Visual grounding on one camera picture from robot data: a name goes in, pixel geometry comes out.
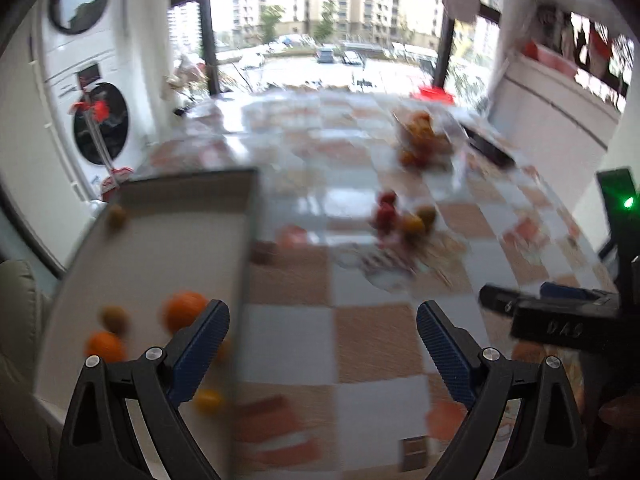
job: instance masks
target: silver bolt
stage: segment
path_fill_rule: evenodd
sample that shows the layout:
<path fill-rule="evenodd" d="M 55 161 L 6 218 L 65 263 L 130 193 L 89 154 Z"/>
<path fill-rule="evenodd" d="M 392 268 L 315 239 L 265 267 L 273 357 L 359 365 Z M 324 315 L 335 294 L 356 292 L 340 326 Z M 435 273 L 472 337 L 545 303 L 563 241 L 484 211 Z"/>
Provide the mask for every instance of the silver bolt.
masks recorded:
<path fill-rule="evenodd" d="M 87 368 L 93 368 L 94 366 L 97 366 L 99 362 L 100 358 L 97 355 L 90 355 L 86 361 L 84 361 L 84 366 Z"/>
<path fill-rule="evenodd" d="M 561 365 L 560 359 L 556 356 L 550 355 L 545 359 L 545 363 L 552 368 L 559 368 Z"/>
<path fill-rule="evenodd" d="M 154 346 L 145 352 L 145 357 L 150 361 L 155 361 L 162 357 L 162 349 Z"/>
<path fill-rule="evenodd" d="M 498 352 L 495 348 L 485 348 L 482 350 L 482 357 L 484 357 L 487 361 L 497 361 L 500 359 L 500 352 Z"/>

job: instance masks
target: beige chair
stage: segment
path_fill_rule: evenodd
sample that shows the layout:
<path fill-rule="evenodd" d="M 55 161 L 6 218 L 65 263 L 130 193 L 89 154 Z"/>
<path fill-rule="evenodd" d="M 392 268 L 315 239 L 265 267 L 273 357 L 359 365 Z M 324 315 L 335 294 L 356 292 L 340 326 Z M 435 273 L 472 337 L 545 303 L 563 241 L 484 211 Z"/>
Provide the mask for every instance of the beige chair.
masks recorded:
<path fill-rule="evenodd" d="M 54 477 L 49 432 L 31 395 L 49 300 L 29 265 L 0 264 L 0 418 L 36 473 Z"/>

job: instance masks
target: table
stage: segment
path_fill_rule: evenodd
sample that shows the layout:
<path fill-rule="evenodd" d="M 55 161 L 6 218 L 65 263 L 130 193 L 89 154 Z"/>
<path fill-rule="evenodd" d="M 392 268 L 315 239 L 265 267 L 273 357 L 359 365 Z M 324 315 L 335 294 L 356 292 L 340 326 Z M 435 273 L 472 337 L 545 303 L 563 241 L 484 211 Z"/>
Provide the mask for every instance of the table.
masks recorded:
<path fill-rule="evenodd" d="M 575 353 L 513 340 L 509 320 L 476 297 L 487 282 L 614 290 L 607 271 L 535 168 L 486 123 L 476 127 L 513 153 L 516 170 L 468 148 L 456 180 L 402 170 L 390 112 L 414 105 L 338 91 L 205 102 L 138 171 L 260 167 L 256 237 L 277 251 L 269 265 L 250 264 L 236 341 L 241 478 L 425 478 L 465 412 L 418 338 L 424 300 L 480 346 L 533 362 L 558 355 L 582 405 Z M 423 256 L 376 237 L 369 219 L 382 189 L 401 208 L 436 205 Z M 516 412 L 510 401 L 480 478 L 493 477 Z"/>

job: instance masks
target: washing machine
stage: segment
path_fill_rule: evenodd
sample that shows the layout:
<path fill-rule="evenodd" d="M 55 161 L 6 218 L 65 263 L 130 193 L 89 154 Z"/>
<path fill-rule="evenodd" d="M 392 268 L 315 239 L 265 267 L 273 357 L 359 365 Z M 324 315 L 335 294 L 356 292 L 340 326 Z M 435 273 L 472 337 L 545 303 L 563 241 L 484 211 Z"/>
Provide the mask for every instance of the washing machine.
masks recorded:
<path fill-rule="evenodd" d="M 134 71 L 127 45 L 126 0 L 41 0 L 40 49 L 46 97 L 61 156 L 90 200 L 100 198 L 108 176 L 81 112 L 80 80 L 91 81 L 92 98 L 106 101 L 110 115 L 100 132 L 116 168 L 136 169 L 146 154 Z"/>

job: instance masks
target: bowl of fruit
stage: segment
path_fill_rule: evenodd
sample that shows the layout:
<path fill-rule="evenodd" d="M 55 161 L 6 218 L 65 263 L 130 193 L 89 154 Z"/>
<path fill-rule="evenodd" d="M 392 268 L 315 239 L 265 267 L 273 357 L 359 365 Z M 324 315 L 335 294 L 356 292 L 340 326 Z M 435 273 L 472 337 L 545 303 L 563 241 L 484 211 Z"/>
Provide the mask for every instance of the bowl of fruit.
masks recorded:
<path fill-rule="evenodd" d="M 450 168 L 466 142 L 464 129 L 443 107 L 402 108 L 394 118 L 399 161 L 406 168 Z"/>

